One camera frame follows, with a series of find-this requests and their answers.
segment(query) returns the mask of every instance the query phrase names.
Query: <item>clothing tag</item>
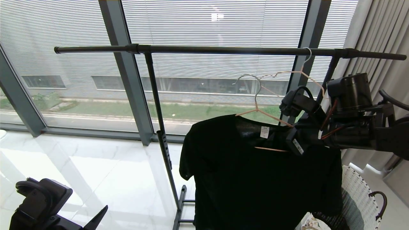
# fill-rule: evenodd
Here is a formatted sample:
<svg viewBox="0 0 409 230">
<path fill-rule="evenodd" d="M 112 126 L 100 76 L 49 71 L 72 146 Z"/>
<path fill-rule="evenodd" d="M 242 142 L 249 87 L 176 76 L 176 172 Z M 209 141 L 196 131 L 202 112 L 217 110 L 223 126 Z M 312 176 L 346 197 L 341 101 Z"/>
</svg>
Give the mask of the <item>clothing tag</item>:
<svg viewBox="0 0 409 230">
<path fill-rule="evenodd" d="M 320 130 L 320 131 L 318 132 L 318 139 L 321 139 L 321 136 L 322 136 L 322 130 Z"/>
<path fill-rule="evenodd" d="M 260 137 L 262 138 L 268 138 L 268 132 L 270 132 L 270 127 L 262 126 L 261 127 L 261 132 L 260 132 Z"/>
<path fill-rule="evenodd" d="M 304 154 L 304 150 L 303 148 L 301 148 L 300 143 L 298 143 L 296 139 L 292 140 L 292 142 L 294 143 L 295 147 L 298 149 L 298 152 L 300 152 L 301 154 Z"/>
</svg>

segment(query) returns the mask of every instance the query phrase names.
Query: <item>white laundry basket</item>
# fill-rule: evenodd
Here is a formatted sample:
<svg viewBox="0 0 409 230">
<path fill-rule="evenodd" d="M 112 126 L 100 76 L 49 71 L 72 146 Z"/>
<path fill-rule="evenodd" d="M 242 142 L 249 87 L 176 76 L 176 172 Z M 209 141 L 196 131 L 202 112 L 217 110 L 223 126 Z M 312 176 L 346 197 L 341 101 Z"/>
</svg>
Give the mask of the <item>white laundry basket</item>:
<svg viewBox="0 0 409 230">
<path fill-rule="evenodd" d="M 376 230 L 385 212 L 387 198 L 383 192 L 372 192 L 363 178 L 352 168 L 342 166 L 342 215 L 325 216 L 313 213 L 315 218 L 324 221 L 331 230 Z M 383 197 L 383 206 L 378 207 L 375 194 Z"/>
</svg>

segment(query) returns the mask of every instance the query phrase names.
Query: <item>t-shirt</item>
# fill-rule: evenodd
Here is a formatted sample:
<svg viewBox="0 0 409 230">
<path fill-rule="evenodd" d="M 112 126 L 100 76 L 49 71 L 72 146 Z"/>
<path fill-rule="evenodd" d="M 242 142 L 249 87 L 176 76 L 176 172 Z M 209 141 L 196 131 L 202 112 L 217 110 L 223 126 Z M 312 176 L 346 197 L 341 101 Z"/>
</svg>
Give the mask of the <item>t-shirt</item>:
<svg viewBox="0 0 409 230">
<path fill-rule="evenodd" d="M 268 138 L 260 137 L 262 126 Z M 288 149 L 288 131 L 235 115 L 192 126 L 179 172 L 195 179 L 196 229 L 293 230 L 306 212 L 340 214 L 340 150 L 311 146 L 297 156 L 254 148 Z"/>
</svg>

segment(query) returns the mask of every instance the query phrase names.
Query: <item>hanger hook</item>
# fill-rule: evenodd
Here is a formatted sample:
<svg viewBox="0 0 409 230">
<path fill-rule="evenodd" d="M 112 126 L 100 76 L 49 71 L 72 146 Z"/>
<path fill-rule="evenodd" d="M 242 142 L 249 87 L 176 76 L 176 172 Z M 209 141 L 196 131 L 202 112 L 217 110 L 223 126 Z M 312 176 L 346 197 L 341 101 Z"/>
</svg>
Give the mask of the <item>hanger hook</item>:
<svg viewBox="0 0 409 230">
<path fill-rule="evenodd" d="M 312 51 L 311 51 L 311 49 L 308 48 L 308 47 L 303 47 L 303 49 L 308 49 L 308 50 L 310 51 L 310 56 L 309 56 L 308 59 L 303 63 L 303 65 L 304 65 L 307 61 L 309 61 L 309 60 L 311 59 Z"/>
<path fill-rule="evenodd" d="M 261 91 L 261 80 L 258 78 L 258 77 L 256 77 L 256 76 L 254 76 L 254 75 L 252 75 L 252 74 L 243 74 L 243 75 L 241 75 L 240 77 L 238 77 L 238 79 L 236 80 L 236 82 L 234 82 L 232 85 L 235 85 L 239 80 L 240 80 L 240 78 L 242 78 L 242 77 L 245 77 L 245 76 L 250 76 L 250 77 L 253 77 L 253 78 L 255 78 L 257 81 L 258 81 L 258 85 L 259 85 L 259 88 L 258 88 L 258 91 L 257 91 L 257 93 L 256 93 L 256 95 L 254 96 L 254 103 L 256 104 L 256 108 L 257 108 L 257 95 L 260 93 L 260 91 Z"/>
</svg>

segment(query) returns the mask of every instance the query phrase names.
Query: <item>sheer white curtain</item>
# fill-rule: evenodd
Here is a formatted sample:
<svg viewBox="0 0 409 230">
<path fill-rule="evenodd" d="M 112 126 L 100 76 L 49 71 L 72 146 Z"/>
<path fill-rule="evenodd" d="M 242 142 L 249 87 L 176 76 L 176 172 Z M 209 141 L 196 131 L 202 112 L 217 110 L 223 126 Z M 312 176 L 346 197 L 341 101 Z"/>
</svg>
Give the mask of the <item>sheer white curtain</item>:
<svg viewBox="0 0 409 230">
<path fill-rule="evenodd" d="M 407 0 L 360 0 L 344 47 L 361 51 L 390 52 L 409 55 L 409 1 Z M 378 90 L 384 89 L 389 95 L 409 104 L 409 60 L 392 61 L 384 59 L 357 58 L 341 60 L 334 73 L 335 78 L 367 72 L 374 103 L 382 97 Z M 396 119 L 409 113 L 395 106 Z M 382 170 L 393 154 L 373 150 L 347 149 L 342 162 L 353 163 L 365 168 L 370 164 Z"/>
</svg>

